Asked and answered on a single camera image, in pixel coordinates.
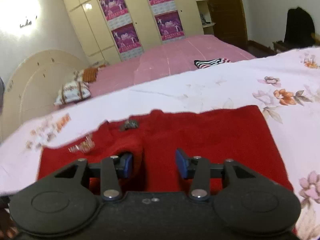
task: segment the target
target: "floral pillow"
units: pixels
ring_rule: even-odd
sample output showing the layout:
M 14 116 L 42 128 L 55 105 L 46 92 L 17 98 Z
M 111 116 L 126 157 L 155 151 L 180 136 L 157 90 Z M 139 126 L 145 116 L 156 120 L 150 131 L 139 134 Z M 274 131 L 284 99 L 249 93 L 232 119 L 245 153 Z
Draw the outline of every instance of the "floral pillow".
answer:
M 70 102 L 82 101 L 90 97 L 90 91 L 86 83 L 73 81 L 65 84 L 58 92 L 54 103 L 56 106 L 66 105 Z
M 84 72 L 84 69 L 83 70 L 80 70 L 80 71 L 74 71 L 73 73 L 73 80 L 74 81 L 77 81 L 77 82 L 82 82 L 82 76 L 83 76 L 83 72 Z

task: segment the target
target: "wooden floor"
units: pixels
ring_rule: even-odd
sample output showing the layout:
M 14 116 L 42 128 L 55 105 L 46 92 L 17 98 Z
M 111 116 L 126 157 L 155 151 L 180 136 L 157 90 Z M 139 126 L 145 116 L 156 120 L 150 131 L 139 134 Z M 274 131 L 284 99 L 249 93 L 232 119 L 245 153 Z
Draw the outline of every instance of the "wooden floor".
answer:
M 247 52 L 249 52 L 257 58 L 268 57 L 272 55 L 253 46 L 248 46 Z

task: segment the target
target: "white floral blanket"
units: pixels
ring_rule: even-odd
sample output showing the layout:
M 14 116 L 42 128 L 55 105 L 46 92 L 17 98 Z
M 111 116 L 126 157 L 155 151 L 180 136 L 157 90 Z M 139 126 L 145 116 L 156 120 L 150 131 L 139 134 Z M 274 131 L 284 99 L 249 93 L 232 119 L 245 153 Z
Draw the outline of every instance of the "white floral blanket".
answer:
M 39 143 L 58 147 L 96 129 L 105 119 L 125 119 L 152 109 L 199 113 L 246 105 L 258 105 L 267 119 L 289 180 L 301 200 L 298 236 L 319 239 L 320 48 L 165 77 L 27 122 L 0 146 L 0 195 L 16 192 L 36 180 Z M 48 119 L 54 120 L 50 122 L 55 126 L 61 118 L 63 129 L 51 129 L 54 136 L 47 140 L 41 127 L 47 127 Z M 42 131 L 41 139 L 35 138 L 38 130 Z

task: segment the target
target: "red sweater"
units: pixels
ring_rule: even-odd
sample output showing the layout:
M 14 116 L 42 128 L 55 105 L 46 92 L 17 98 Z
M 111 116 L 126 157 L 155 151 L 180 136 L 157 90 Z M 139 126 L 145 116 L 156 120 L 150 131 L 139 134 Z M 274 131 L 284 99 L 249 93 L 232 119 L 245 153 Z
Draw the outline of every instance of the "red sweater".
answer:
M 87 154 L 68 150 L 85 137 L 59 149 L 45 148 L 39 179 L 79 158 L 94 163 L 129 151 L 134 155 L 136 176 L 127 183 L 125 190 L 188 191 L 190 181 L 180 178 L 175 164 L 175 150 L 182 148 L 190 157 L 200 155 L 212 163 L 234 159 L 292 189 L 268 125 L 257 106 L 201 114 L 165 114 L 154 110 L 130 119 L 139 122 L 137 129 L 120 131 L 124 121 L 102 124 L 92 133 L 95 147 Z M 220 189 L 221 181 L 212 179 L 212 192 Z

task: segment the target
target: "cream wardrobe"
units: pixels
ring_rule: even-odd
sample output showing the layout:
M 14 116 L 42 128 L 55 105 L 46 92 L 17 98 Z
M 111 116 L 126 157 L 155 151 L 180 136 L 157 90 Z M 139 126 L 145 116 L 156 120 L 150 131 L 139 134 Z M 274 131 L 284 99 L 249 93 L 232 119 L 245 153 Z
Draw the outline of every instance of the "cream wardrobe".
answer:
M 124 1 L 139 38 L 141 51 L 161 45 L 161 34 L 149 0 Z M 174 1 L 185 36 L 203 34 L 196 0 Z M 99 0 L 64 0 L 64 3 L 89 62 L 103 59 L 110 65 L 120 62 L 119 49 Z

